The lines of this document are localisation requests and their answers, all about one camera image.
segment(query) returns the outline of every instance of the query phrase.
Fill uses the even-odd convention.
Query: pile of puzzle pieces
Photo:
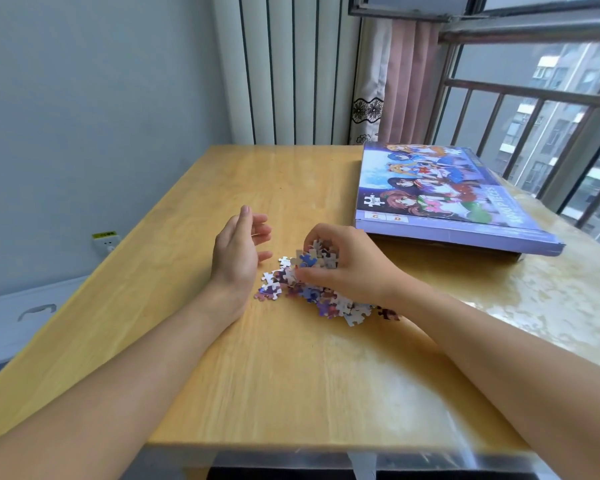
[[[332,248],[323,248],[321,241],[314,241],[308,252],[296,251],[296,257],[280,259],[280,268],[272,273],[264,273],[264,286],[258,290],[254,298],[261,301],[277,299],[284,291],[287,297],[300,296],[309,303],[315,303],[320,316],[334,318],[344,317],[349,326],[360,324],[376,308],[373,305],[355,303],[337,291],[329,288],[298,282],[296,269],[298,267],[326,267],[334,269],[338,266],[338,254]],[[380,315],[388,320],[399,320],[391,310],[379,308]]]

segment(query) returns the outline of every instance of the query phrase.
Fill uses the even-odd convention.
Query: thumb
[[[336,289],[341,271],[325,267],[299,267],[296,278],[304,283]]]
[[[251,239],[251,226],[253,226],[251,208],[248,205],[243,205],[233,235],[238,236],[240,239]]]

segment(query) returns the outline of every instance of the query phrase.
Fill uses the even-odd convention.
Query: electrical outlet
[[[106,257],[120,244],[121,238],[115,231],[91,234],[93,245],[99,255]]]

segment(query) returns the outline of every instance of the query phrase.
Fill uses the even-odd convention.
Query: hand
[[[243,205],[216,236],[209,287],[220,290],[224,304],[230,307],[231,322],[244,313],[260,261],[273,256],[256,246],[271,239],[271,227],[264,224],[266,214],[252,214]]]
[[[330,241],[339,252],[338,267],[301,267],[296,277],[305,283],[326,286],[359,303],[389,306],[403,271],[394,265],[366,232],[348,226],[318,224],[304,240],[304,250],[316,239]]]

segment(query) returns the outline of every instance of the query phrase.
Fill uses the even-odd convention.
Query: yellow label
[[[111,237],[112,235],[118,235],[118,233],[116,231],[99,232],[97,234],[91,234],[91,237],[94,239],[102,239],[103,237]]]

